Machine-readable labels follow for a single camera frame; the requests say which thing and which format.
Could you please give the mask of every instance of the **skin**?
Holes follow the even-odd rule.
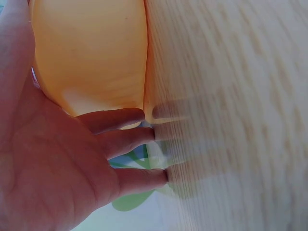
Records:
[[[26,0],[0,17],[0,230],[65,231],[95,209],[167,182],[160,169],[113,169],[108,159],[154,140],[139,109],[73,118],[34,84]]]

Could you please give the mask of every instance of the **palm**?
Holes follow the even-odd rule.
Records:
[[[11,0],[11,7],[20,1]],[[162,171],[113,169],[108,164],[108,159],[154,138],[149,128],[115,130],[141,121],[142,111],[72,118],[34,86],[27,75],[34,38],[20,5],[18,15],[6,12],[7,21],[20,21],[0,27],[0,49],[9,47],[4,57],[11,59],[0,71],[0,85],[8,90],[0,92],[0,230],[68,230],[122,195],[164,185]],[[16,31],[14,26],[23,28],[19,37],[9,33]],[[3,34],[12,35],[13,41]]]

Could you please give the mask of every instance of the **green leaf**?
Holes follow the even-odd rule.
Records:
[[[131,211],[143,204],[152,195],[153,192],[154,190],[140,194],[123,196],[113,201],[112,206],[114,209],[120,212]]]

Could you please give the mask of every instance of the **wooden table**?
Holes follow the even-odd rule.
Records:
[[[308,1],[145,2],[164,222],[308,230]]]

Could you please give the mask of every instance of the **fingertip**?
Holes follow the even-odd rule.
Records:
[[[119,196],[148,192],[164,187],[168,182],[163,169],[115,169],[118,178]]]

